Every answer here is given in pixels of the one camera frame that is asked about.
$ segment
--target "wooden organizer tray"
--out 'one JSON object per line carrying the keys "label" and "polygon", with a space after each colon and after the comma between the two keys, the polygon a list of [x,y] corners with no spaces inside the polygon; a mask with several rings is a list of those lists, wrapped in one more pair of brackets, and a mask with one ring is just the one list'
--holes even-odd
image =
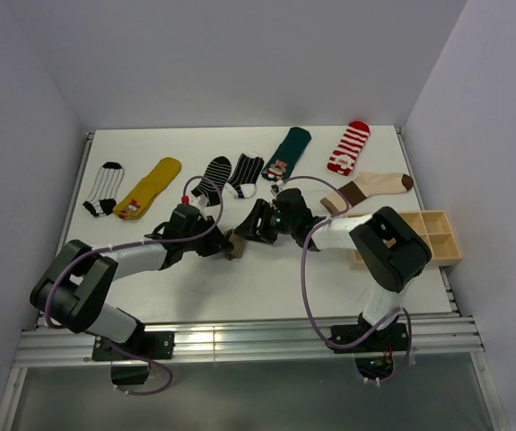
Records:
{"label": "wooden organizer tray", "polygon": [[[368,214],[371,213],[348,214],[347,216],[357,217]],[[430,265],[450,267],[462,259],[445,211],[405,211],[399,212],[399,215],[431,249]],[[351,269],[365,266],[362,255],[357,250],[348,254],[348,260]]]}

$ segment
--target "teal sock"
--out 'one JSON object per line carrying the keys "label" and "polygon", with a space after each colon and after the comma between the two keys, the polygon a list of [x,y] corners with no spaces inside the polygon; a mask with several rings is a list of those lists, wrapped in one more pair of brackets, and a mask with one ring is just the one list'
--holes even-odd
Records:
{"label": "teal sock", "polygon": [[272,158],[266,163],[266,169],[261,172],[261,176],[270,181],[290,178],[295,164],[310,141],[310,132],[304,128],[290,128],[284,142],[277,147]]}

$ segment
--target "brown object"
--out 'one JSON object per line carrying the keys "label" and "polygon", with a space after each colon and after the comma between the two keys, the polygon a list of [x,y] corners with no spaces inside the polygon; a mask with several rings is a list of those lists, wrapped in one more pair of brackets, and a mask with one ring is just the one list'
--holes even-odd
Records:
{"label": "brown object", "polygon": [[227,260],[241,259],[243,251],[246,248],[246,240],[233,232],[230,229],[223,235],[225,238],[233,244],[232,251],[226,251],[223,255]]}
{"label": "brown object", "polygon": [[[405,173],[360,172],[353,181],[349,181],[339,191],[352,207],[370,196],[405,193],[413,188],[413,179]],[[333,192],[321,200],[321,205],[331,214],[345,211],[345,202],[339,194]]]}
{"label": "brown object", "polygon": [[[370,213],[348,214],[346,217],[366,216]],[[432,253],[430,265],[450,267],[461,261],[462,256],[445,211],[406,211],[399,215],[429,246]],[[388,242],[391,246],[395,240]],[[350,269],[363,268],[365,262],[359,251],[349,254]]]}

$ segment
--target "white tabletop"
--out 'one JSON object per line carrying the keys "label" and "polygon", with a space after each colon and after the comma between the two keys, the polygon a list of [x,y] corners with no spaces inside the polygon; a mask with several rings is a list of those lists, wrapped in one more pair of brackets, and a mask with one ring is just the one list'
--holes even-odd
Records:
{"label": "white tabletop", "polygon": [[[353,177],[346,178],[326,168],[329,154],[345,127],[303,127],[310,131],[311,142],[293,176],[314,175],[337,187],[350,181]],[[355,172],[409,173],[394,127],[371,129]],[[185,181],[202,174],[213,158],[225,155],[232,163],[232,170],[244,151],[261,153],[267,162],[287,131],[288,128],[100,130],[94,137],[67,239],[80,239],[92,245],[139,240],[169,219],[179,203]],[[114,215],[94,218],[83,208],[96,173],[105,162],[118,162],[124,167],[124,179],[118,191],[121,200],[163,157],[180,160],[182,171],[140,220],[123,221]],[[225,210],[220,228],[224,231],[240,224],[256,198],[271,200],[270,184],[260,178],[258,193],[251,199],[235,199],[224,192]],[[329,192],[325,186],[312,181],[296,181],[292,186],[302,190],[314,215],[328,213],[319,202]],[[374,211],[384,205],[397,210],[419,209],[416,194],[410,190],[400,195],[369,198],[354,211]],[[206,212],[216,216],[217,208],[208,208]],[[301,249],[283,235],[273,246],[248,242],[243,258],[232,262],[218,256],[202,259],[190,252],[164,271],[120,279],[112,285],[107,301],[144,322],[303,318],[300,257]],[[307,283],[316,316],[351,316],[365,306],[372,277],[366,269],[350,270],[345,251],[329,250],[309,254]],[[411,313],[451,311],[439,269],[427,268],[413,282],[404,305]]]}

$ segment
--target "folded brown sock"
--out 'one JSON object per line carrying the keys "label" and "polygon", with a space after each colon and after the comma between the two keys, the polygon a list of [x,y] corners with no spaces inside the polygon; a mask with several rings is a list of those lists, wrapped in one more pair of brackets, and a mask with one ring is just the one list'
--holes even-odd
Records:
{"label": "folded brown sock", "polygon": [[233,229],[226,231],[223,235],[233,245],[233,250],[226,251],[223,255],[227,260],[241,259],[246,248],[246,240],[233,232]]}
{"label": "folded brown sock", "polygon": [[[413,188],[413,179],[405,173],[360,172],[353,181],[349,181],[339,191],[352,207],[370,196],[405,193]],[[325,196],[321,205],[331,214],[344,211],[344,200],[336,192]]]}

